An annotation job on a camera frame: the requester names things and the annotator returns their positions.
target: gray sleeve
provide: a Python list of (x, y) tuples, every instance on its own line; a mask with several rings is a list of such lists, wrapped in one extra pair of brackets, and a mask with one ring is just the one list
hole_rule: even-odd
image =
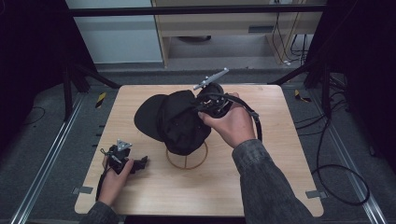
[(241, 175), (242, 201), (246, 222), (315, 223), (308, 209), (294, 196), (290, 184), (257, 139), (233, 150)]
[(117, 224), (117, 214), (105, 203), (96, 202), (80, 224)]

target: black cap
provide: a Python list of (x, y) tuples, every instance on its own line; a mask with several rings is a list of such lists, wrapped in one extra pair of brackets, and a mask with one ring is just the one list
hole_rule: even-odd
[(194, 100), (191, 91), (153, 95), (137, 109), (134, 124), (140, 132), (164, 142), (170, 152), (188, 156), (211, 132), (198, 117)]

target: hat stand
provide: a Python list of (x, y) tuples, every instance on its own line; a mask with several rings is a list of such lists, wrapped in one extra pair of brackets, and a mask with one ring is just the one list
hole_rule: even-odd
[[(207, 148), (206, 142), (204, 142), (204, 145), (205, 145), (205, 155), (202, 155), (202, 156), (201, 155), (196, 156), (196, 155), (192, 155), (192, 154), (190, 154), (189, 156), (179, 156), (179, 155), (173, 154), (172, 152), (169, 152), (169, 150), (167, 148), (166, 149), (166, 159), (168, 159), (169, 163), (171, 163), (173, 166), (175, 166), (178, 169), (181, 169), (181, 170), (195, 169), (198, 166), (200, 166), (202, 163), (204, 163), (204, 161), (206, 160), (207, 153), (208, 153), (208, 148)], [(199, 153), (199, 151), (202, 151), (202, 150), (204, 150), (204, 148), (199, 147), (192, 153), (197, 153), (197, 152)], [(191, 163), (193, 163), (193, 165), (191, 165), (191, 166), (188, 165), (189, 158), (192, 158)]]

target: gray floor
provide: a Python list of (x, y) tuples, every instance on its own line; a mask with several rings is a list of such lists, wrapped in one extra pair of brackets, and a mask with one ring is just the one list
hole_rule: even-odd
[[(299, 62), (291, 66), (276, 64), (264, 36), (229, 36), (215, 37), (210, 41), (173, 40), (170, 61), (164, 69), (139, 69), (133, 73), (103, 73), (104, 76), (120, 84), (197, 84), (207, 75), (212, 75), (223, 67), (229, 67), (230, 74), (222, 77), (219, 83), (266, 83), (286, 75)], [(315, 103), (296, 100), (294, 89), (299, 89), (303, 97), (315, 99), (316, 89), (307, 91), (300, 81), (304, 76), (295, 78), (289, 87), (283, 88), (290, 113), (295, 122), (313, 118), (320, 114)], [(77, 94), (74, 99), (83, 97), (83, 103), (69, 135), (64, 141), (60, 154), (49, 173), (33, 207), (30, 220), (68, 220), (81, 219), (74, 211), (77, 195), (72, 194), (74, 187), (82, 185), (90, 166), (95, 144), (103, 130), (101, 125), (106, 119), (117, 96), (117, 90), (111, 90), (103, 84), (90, 79), (92, 89), (89, 93)], [(94, 107), (98, 95), (105, 91), (106, 99), (101, 108)], [(333, 104), (343, 100), (342, 95), (334, 96)], [(63, 87), (56, 86), (43, 91), (35, 98), (35, 106), (26, 122), (38, 121), (24, 125), (19, 136), (10, 148), (12, 154), (1, 161), (0, 170), (0, 223), (8, 223), (26, 192), (34, 181), (43, 160), (59, 132), (64, 117)], [(396, 178), (385, 160), (372, 157), (364, 133), (359, 128), (353, 114), (346, 112), (347, 104), (342, 104), (333, 112), (332, 125), (342, 138), (347, 153), (355, 162), (364, 179), (370, 186), (372, 197), (380, 207), (388, 223), (396, 223)], [(306, 122), (296, 123), (301, 127)], [(318, 122), (298, 131), (311, 170), (316, 167), (319, 134), (323, 122)], [(342, 160), (330, 132), (324, 135), (320, 151), (320, 164), (338, 163)], [(358, 198), (350, 177), (344, 171), (334, 169), (322, 171), (326, 184), (340, 197), (350, 201)], [(314, 180), (318, 189), (324, 190), (316, 175)], [(339, 202), (333, 196), (322, 200), (324, 215), (318, 218), (320, 223), (371, 223), (365, 207), (351, 206)]]

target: wooden table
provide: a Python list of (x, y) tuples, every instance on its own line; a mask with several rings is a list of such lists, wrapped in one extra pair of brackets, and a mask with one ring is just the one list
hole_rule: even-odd
[[(134, 114), (154, 94), (192, 90), (193, 85), (123, 86), (109, 115), (98, 148), (93, 156), (83, 186), (92, 187), (91, 194), (79, 194), (76, 212), (86, 214), (95, 203), (95, 193), (103, 172), (103, 154), (117, 139), (133, 144), (130, 157), (148, 156), (145, 170), (130, 175), (125, 188), (114, 204), (120, 215), (216, 216), (244, 215), (239, 174), (232, 151), (214, 130), (207, 137), (208, 155), (193, 170), (181, 170), (166, 159), (164, 143), (139, 132)], [(267, 85), (223, 85), (225, 92), (238, 92), (240, 97), (260, 114), (263, 143), (275, 164), (289, 180), (296, 197), (314, 217), (323, 214), (319, 198), (307, 199), (305, 192), (315, 184), (297, 135), (282, 90)]]

